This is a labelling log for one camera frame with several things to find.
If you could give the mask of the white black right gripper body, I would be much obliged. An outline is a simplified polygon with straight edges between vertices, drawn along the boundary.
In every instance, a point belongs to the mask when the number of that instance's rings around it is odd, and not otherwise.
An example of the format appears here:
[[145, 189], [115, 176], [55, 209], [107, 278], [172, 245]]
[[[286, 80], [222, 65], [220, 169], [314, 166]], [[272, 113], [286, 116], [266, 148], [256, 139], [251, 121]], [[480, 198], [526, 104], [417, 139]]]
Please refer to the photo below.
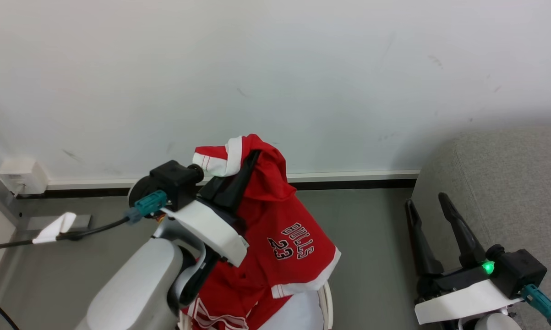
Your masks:
[[493, 271], [493, 265], [481, 265], [420, 276], [414, 306], [418, 324], [463, 325], [485, 314], [507, 313], [522, 299], [504, 295], [490, 280]]

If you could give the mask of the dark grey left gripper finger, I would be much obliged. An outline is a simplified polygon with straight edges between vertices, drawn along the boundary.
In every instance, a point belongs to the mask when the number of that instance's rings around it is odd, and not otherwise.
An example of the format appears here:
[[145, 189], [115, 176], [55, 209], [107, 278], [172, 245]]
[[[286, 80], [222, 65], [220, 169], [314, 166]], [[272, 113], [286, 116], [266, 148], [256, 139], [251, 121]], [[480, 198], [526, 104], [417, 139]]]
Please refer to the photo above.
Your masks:
[[251, 176], [254, 173], [254, 168], [259, 159], [260, 154], [261, 154], [260, 150], [253, 150], [243, 160], [242, 167], [240, 168], [240, 171], [236, 175], [233, 175], [234, 179], [230, 186], [234, 197], [233, 202], [219, 203], [219, 206], [221, 206], [223, 209], [226, 209], [227, 211], [238, 210], [240, 203], [243, 199], [244, 193], [246, 191], [246, 188], [248, 186], [248, 183], [250, 182]]
[[233, 192], [230, 188], [234, 176], [213, 177], [205, 184], [205, 200], [212, 203], [232, 203]]

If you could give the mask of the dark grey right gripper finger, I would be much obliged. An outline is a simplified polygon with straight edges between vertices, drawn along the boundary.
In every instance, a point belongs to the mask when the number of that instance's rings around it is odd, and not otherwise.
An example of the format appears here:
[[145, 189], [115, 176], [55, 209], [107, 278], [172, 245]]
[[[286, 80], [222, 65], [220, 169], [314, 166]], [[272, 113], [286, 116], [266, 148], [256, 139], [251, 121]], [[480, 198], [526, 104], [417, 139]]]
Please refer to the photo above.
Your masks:
[[446, 193], [440, 192], [438, 200], [443, 216], [450, 223], [457, 240], [460, 265], [463, 268], [474, 268], [482, 265], [486, 259], [485, 250], [474, 232], [468, 227], [468, 224]]
[[422, 221], [413, 200], [405, 201], [405, 211], [416, 273], [419, 276], [441, 275], [444, 272], [443, 265], [435, 258], [426, 240], [422, 230]]

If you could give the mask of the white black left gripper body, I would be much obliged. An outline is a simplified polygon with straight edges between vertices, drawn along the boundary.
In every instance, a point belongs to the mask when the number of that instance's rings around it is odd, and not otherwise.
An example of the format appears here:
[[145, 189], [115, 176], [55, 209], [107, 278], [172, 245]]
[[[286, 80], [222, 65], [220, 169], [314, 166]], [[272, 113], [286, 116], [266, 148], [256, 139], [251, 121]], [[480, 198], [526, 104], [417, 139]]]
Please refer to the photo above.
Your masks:
[[161, 211], [176, 219], [189, 233], [225, 257], [234, 267], [239, 267], [246, 257], [246, 240], [208, 205], [194, 200], [179, 211], [167, 208]]

